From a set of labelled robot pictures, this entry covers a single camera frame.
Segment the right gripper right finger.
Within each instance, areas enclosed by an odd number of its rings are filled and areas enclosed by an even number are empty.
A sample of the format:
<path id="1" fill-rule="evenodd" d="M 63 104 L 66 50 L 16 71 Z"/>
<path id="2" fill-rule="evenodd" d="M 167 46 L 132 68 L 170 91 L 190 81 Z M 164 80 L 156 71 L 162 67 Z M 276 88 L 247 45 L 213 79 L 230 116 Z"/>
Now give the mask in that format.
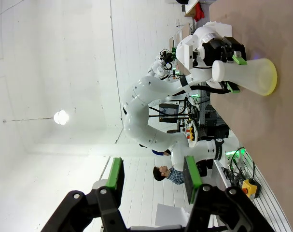
<path id="1" fill-rule="evenodd" d="M 237 187 L 222 191 L 202 183 L 194 157 L 186 156 L 183 178 L 193 205 L 186 232 L 272 232 L 274 229 Z"/>

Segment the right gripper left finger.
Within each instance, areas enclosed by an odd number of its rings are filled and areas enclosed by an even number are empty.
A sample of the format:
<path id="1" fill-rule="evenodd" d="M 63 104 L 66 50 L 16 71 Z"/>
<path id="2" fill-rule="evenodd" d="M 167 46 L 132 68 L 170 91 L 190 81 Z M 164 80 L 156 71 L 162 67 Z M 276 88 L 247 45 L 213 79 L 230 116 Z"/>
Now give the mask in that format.
<path id="1" fill-rule="evenodd" d="M 82 232 L 95 218 L 101 218 L 106 232 L 126 232 L 119 211 L 124 185 L 122 158 L 114 158 L 109 177 L 103 186 L 88 194 L 70 191 L 51 215 L 43 232 Z"/>

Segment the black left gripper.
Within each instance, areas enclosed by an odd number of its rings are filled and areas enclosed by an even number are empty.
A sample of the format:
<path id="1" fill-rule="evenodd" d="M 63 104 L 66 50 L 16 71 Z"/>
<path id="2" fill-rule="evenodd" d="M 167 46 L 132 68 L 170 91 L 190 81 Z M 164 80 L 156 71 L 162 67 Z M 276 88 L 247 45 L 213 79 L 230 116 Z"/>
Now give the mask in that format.
<path id="1" fill-rule="evenodd" d="M 216 60 L 222 62 L 234 60 L 238 65 L 247 65 L 245 47 L 233 37 L 211 39 L 207 43 L 202 43 L 202 47 L 205 51 L 203 61 L 206 65 L 212 65 Z M 235 51 L 239 51 L 241 57 L 234 55 Z M 221 86 L 231 93 L 240 92 L 238 85 L 229 81 L 221 81 Z"/>

